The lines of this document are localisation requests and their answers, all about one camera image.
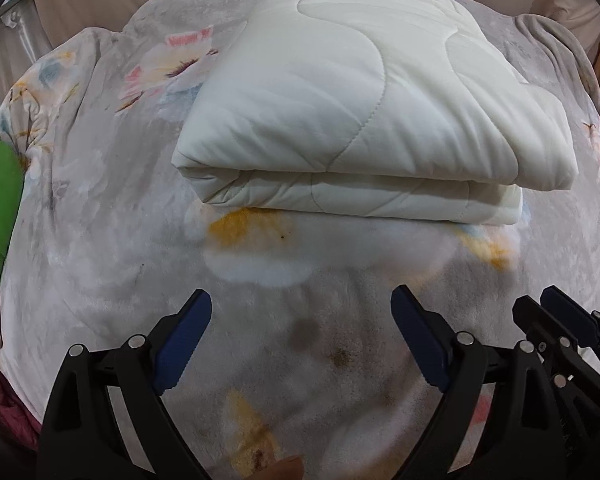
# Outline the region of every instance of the folded white quilt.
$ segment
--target folded white quilt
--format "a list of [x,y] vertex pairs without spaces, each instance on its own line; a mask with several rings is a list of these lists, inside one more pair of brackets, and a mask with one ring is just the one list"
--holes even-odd
[[216,205],[494,224],[577,174],[560,101],[453,0],[260,0],[173,163]]

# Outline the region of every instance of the floral blanket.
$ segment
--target floral blanket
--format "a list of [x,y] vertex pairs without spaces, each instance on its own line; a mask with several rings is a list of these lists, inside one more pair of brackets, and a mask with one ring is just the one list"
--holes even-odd
[[388,479],[440,398],[392,320],[396,285],[502,346],[522,338],[511,318],[521,295],[555,284],[600,310],[600,91],[560,25],[458,0],[563,102],[573,189],[525,191],[523,219],[498,227],[203,205],[171,154],[256,1],[151,0],[122,32],[84,30],[13,86],[0,136],[27,173],[0,286],[0,368],[42,420],[71,344],[116,347],[204,288],[211,323],[163,399],[212,477],[300,454],[309,479]]

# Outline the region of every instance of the dark stain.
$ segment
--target dark stain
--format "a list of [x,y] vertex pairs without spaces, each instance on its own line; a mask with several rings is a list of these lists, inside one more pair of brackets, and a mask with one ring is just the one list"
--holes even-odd
[[338,348],[334,353],[329,355],[329,361],[340,370],[341,368],[348,368],[351,366],[353,358],[344,348]]
[[27,155],[20,155],[18,157],[18,161],[20,163],[20,167],[24,173],[27,173],[29,166],[31,165],[31,159]]
[[197,62],[198,58],[194,58],[189,61],[183,61],[172,72],[167,72],[165,75],[167,77],[176,77],[177,75],[182,74],[187,68],[189,68],[191,65]]
[[211,434],[211,432],[207,428],[201,428],[198,430],[198,435],[200,436],[200,438],[202,440],[208,441],[210,434]]
[[317,321],[309,318],[298,319],[291,327],[287,344],[296,352],[311,348],[320,337],[320,326]]
[[58,200],[61,200],[64,197],[64,194],[66,193],[66,190],[67,190],[68,187],[69,187],[69,181],[68,180],[56,180],[56,181],[54,181],[53,185],[52,185],[53,195]]
[[144,269],[144,264],[140,264],[140,268],[138,269],[138,273],[136,274],[136,278],[134,279],[134,286],[136,286],[138,284],[138,279],[140,278],[140,274],[142,273],[143,269]]
[[262,471],[263,469],[264,469],[264,453],[262,452],[261,449],[258,449],[253,453],[253,467],[251,468],[251,470],[254,473],[257,473],[258,471]]
[[131,99],[131,101],[127,101],[125,103],[122,103],[118,109],[116,110],[116,113],[121,112],[122,110],[129,108],[133,103],[137,102],[139,98],[142,97],[142,94],[144,94],[144,92],[140,92],[136,97],[134,97],[133,99]]

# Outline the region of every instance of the blue gripper pad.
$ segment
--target blue gripper pad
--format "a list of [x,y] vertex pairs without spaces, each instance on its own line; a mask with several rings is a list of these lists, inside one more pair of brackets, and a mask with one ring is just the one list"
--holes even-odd
[[165,390],[178,384],[193,351],[205,333],[211,320],[211,297],[204,290],[197,290],[174,317],[175,326],[171,333],[166,335],[154,357],[154,390],[160,396]]
[[598,346],[600,334],[594,319],[558,287],[552,285],[543,290],[540,305],[570,330],[577,339],[578,346]]
[[450,384],[450,357],[426,319],[427,314],[432,317],[438,314],[426,312],[405,285],[391,294],[391,313],[427,383],[446,392]]

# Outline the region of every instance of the red fabric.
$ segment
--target red fabric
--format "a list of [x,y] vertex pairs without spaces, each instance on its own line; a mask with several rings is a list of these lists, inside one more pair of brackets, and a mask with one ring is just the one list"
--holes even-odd
[[0,425],[23,446],[38,450],[40,423],[29,413],[1,371]]

